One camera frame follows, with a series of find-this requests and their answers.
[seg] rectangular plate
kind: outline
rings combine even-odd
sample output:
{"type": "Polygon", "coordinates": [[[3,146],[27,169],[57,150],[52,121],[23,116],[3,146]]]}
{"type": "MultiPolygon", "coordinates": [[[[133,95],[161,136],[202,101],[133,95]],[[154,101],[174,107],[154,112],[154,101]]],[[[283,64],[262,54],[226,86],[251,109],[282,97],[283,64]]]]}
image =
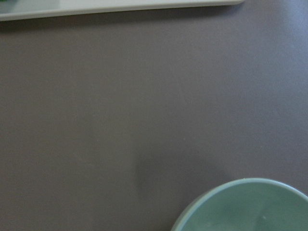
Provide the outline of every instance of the rectangular plate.
{"type": "Polygon", "coordinates": [[[232,5],[244,0],[0,0],[0,21],[70,14],[232,5]]]}

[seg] white tray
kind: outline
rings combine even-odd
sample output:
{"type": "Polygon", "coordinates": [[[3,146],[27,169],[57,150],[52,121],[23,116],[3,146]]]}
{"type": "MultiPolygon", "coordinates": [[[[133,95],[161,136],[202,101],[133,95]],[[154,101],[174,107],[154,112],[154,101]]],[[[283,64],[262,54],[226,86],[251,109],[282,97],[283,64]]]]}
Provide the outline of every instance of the white tray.
{"type": "Polygon", "coordinates": [[[0,21],[84,13],[232,5],[242,1],[244,0],[0,0],[0,21]]]}

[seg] bowl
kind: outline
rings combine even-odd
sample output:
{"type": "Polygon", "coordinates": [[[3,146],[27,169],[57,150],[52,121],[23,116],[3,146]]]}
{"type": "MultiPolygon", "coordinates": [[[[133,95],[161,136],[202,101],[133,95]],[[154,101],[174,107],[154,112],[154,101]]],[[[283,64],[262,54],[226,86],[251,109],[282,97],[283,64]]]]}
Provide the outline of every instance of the bowl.
{"type": "Polygon", "coordinates": [[[198,197],[171,231],[308,231],[308,197],[274,180],[235,180],[198,197]]]}

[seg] tabletop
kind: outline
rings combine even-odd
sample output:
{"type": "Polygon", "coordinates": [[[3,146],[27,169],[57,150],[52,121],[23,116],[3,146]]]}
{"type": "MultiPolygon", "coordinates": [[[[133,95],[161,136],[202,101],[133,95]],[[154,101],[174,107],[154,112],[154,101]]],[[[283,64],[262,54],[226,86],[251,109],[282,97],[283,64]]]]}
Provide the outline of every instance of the tabletop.
{"type": "Polygon", "coordinates": [[[0,229],[168,231],[197,196],[308,193],[308,1],[0,22],[0,229]]]}

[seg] green bowl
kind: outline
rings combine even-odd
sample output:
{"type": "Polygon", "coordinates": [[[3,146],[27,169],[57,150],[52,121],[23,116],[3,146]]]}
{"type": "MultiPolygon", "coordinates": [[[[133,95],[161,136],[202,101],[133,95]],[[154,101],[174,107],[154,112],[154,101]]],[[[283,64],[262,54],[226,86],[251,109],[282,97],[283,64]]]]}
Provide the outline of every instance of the green bowl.
{"type": "Polygon", "coordinates": [[[274,180],[235,180],[193,201],[171,231],[308,231],[308,197],[274,180]]]}

